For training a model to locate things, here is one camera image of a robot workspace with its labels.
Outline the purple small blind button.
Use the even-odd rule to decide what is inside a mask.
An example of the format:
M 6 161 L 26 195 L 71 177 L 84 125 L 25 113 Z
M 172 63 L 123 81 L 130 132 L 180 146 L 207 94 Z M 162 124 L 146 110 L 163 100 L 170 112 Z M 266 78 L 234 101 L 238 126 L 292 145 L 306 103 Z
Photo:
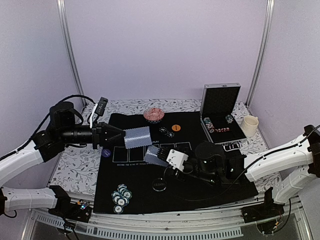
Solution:
M 109 149 L 104 148 L 104 149 L 101 151 L 101 155 L 102 155 L 104 158 L 109 158 L 109 157 L 112 155 L 112 152 L 111 152 Z

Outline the clear dealer button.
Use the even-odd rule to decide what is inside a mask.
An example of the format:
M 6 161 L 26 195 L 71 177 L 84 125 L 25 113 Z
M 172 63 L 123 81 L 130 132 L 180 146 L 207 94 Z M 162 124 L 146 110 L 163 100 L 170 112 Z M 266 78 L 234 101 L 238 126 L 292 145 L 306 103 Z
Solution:
M 155 179 L 152 184 L 152 189 L 156 192 L 163 192 L 167 188 L 167 182 L 163 178 L 157 178 Z

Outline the blue white poker chip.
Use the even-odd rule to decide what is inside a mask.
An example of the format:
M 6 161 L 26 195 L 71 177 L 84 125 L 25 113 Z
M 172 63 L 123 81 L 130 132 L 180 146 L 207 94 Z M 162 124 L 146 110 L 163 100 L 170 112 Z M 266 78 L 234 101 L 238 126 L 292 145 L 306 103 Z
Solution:
M 113 207 L 113 212 L 115 213 L 115 214 L 122 214 L 123 213 L 123 211 L 124 211 L 124 207 L 123 206 L 121 206 L 121 205 L 115 205 L 114 207 Z

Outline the blue green chip stack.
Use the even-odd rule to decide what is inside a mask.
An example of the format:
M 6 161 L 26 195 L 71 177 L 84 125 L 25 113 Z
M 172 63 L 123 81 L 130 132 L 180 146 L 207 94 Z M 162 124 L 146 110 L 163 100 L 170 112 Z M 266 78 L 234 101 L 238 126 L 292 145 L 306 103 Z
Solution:
M 129 204 L 130 199 L 133 197 L 132 192 L 125 184 L 119 184 L 117 190 L 111 194 L 112 201 L 119 206 L 125 207 Z

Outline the black poker chip stack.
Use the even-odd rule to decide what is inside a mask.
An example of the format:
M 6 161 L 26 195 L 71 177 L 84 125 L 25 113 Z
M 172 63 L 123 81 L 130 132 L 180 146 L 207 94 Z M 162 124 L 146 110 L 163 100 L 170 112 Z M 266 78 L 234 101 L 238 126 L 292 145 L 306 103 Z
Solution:
M 175 134 L 173 132 L 168 132 L 166 134 L 169 138 L 173 138 L 175 136 Z

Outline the orange big blind button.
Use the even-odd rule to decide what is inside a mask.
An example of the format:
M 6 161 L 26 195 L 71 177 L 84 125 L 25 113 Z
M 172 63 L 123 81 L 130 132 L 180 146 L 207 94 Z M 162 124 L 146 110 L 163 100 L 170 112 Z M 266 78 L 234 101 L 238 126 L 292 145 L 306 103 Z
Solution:
M 171 129 L 174 131 L 174 132 L 178 132 L 181 130 L 181 126 L 178 125 L 178 124 L 174 124 Z

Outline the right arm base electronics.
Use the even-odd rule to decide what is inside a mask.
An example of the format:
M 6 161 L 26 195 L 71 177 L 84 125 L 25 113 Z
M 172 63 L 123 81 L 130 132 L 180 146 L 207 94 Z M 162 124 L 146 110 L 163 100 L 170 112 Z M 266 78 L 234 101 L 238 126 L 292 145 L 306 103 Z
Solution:
M 273 200 L 241 208 L 245 223 L 259 222 L 256 227 L 263 235 L 273 235 L 283 219 L 284 205 L 276 204 Z

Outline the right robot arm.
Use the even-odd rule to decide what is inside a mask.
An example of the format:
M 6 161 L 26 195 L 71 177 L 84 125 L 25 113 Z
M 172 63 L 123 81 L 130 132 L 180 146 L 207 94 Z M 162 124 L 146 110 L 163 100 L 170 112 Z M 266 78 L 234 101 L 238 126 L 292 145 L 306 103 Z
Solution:
M 297 167 L 283 181 L 270 188 L 270 199 L 259 206 L 262 218 L 269 218 L 291 197 L 320 177 L 319 126 L 307 125 L 304 133 L 292 141 L 270 150 L 249 154 L 244 159 L 245 175 L 250 182 L 287 168 Z

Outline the black 100 poker chip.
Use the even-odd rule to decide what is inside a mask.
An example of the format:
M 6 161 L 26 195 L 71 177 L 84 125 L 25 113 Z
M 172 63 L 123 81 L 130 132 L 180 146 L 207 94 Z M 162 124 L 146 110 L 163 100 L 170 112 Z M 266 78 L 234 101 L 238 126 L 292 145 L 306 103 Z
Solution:
M 168 132 L 168 130 L 167 130 L 165 127 L 160 127 L 160 128 L 159 128 L 159 131 L 160 131 L 161 133 L 163 133 L 163 134 L 165 134 L 165 133 Z

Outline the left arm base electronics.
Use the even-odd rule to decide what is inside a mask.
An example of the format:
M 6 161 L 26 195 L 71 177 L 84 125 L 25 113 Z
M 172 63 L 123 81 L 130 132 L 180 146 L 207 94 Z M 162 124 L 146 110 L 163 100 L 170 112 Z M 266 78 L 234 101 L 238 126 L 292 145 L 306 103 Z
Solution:
M 77 203 L 72 203 L 68 195 L 58 195 L 55 207 L 50 208 L 48 213 L 62 220 L 74 220 L 88 223 L 92 214 L 89 202 L 82 199 Z

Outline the blue playing card deck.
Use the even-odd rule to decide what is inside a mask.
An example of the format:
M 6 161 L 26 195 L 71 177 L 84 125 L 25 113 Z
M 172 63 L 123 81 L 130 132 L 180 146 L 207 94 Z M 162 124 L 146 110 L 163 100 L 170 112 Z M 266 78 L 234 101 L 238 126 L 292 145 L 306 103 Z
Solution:
M 158 158 L 159 150 L 160 150 L 160 148 L 158 148 L 156 146 L 153 146 L 153 145 L 148 146 L 143 160 L 146 163 L 151 164 L 151 165 L 167 167 L 169 164 L 166 161 Z

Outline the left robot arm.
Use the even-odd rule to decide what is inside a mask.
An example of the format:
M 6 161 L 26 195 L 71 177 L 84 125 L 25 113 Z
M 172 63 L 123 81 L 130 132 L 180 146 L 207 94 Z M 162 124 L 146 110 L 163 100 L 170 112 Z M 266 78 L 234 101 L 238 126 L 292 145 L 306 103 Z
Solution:
M 51 214 L 72 217 L 84 207 L 71 203 L 67 192 L 59 185 L 41 189 L 10 189 L 3 186 L 25 170 L 46 163 L 67 147 L 93 149 L 125 137 L 126 132 L 104 122 L 83 124 L 82 115 L 70 101 L 60 101 L 52 106 L 47 115 L 49 124 L 45 130 L 36 130 L 20 147 L 0 158 L 0 213 L 19 209 L 47 208 Z

